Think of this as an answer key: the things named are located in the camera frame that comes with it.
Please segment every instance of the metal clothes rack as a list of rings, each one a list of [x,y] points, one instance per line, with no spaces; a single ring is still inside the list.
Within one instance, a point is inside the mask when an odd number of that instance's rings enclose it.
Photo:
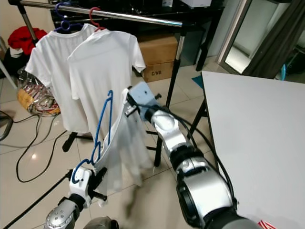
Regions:
[[[38,39],[35,35],[35,32],[33,30],[33,27],[31,25],[31,22],[27,16],[27,13],[25,11],[24,6],[30,6],[30,7],[37,7],[37,8],[45,8],[45,9],[55,9],[55,5],[48,4],[48,3],[41,3],[41,2],[33,2],[33,1],[26,1],[26,0],[8,0],[10,5],[15,5],[18,7],[20,14],[23,17],[23,20],[28,27],[31,37],[33,39],[33,42],[38,42]],[[70,11],[75,13],[82,13],[82,14],[89,14],[89,9],[80,8],[80,7],[74,7],[74,6],[59,6],[59,10],[62,11]],[[192,24],[188,24],[186,22],[181,21],[173,21],[173,20],[164,20],[164,19],[158,19],[158,18],[150,18],[150,17],[144,17],[144,16],[137,16],[137,15],[131,15],[131,14],[125,14],[125,13],[116,13],[116,12],[109,12],[109,11],[102,11],[102,10],[93,10],[92,15],[101,16],[101,17],[108,17],[108,18],[115,18],[115,19],[122,19],[122,20],[128,20],[128,21],[138,21],[138,22],[145,22],[145,23],[151,23],[151,24],[158,24],[158,25],[165,25],[165,26],[172,26],[172,27],[179,27],[181,28],[180,32],[180,38],[179,43],[176,51],[176,57],[173,64],[173,72],[171,77],[170,86],[168,89],[167,99],[166,99],[166,107],[169,107],[172,94],[173,94],[173,88],[176,81],[177,73],[180,67],[180,57],[181,52],[184,44],[184,39],[186,36],[186,27],[187,26],[193,26]],[[156,132],[149,131],[149,134],[155,135]],[[68,138],[68,140],[63,145],[63,150],[66,152],[69,150],[72,142],[75,138],[82,138],[82,139],[92,139],[91,137],[84,137],[84,136],[77,136],[77,133],[72,132]],[[156,150],[156,156],[154,165],[157,167],[160,165],[161,161],[161,148],[162,148],[162,140],[158,137],[157,140],[157,146],[154,147],[148,147],[150,150]]]

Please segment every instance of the white t-shirt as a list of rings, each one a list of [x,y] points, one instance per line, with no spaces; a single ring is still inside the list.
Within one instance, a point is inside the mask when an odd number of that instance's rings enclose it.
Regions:
[[[89,130],[93,137],[99,117],[113,90],[112,120],[118,117],[121,92],[131,85],[132,66],[137,71],[145,68],[137,38],[121,31],[94,32],[68,58],[73,99],[81,100]],[[110,106],[105,110],[99,140],[109,130]]]
[[[145,146],[146,132],[142,125],[139,113],[134,112],[129,117],[125,111],[130,106],[126,102],[128,89],[121,94],[119,117],[111,127],[110,144],[108,134],[104,139],[102,158],[95,164],[95,171],[103,167],[107,172],[103,182],[98,186],[102,194],[122,189],[122,164],[125,165],[135,184],[142,184],[141,169],[153,166]]]
[[[82,30],[72,34],[49,32],[32,50],[25,70],[50,87],[68,131],[89,132],[87,117],[80,101],[71,98],[71,83],[67,59],[74,49],[86,40],[96,27],[84,24]]]

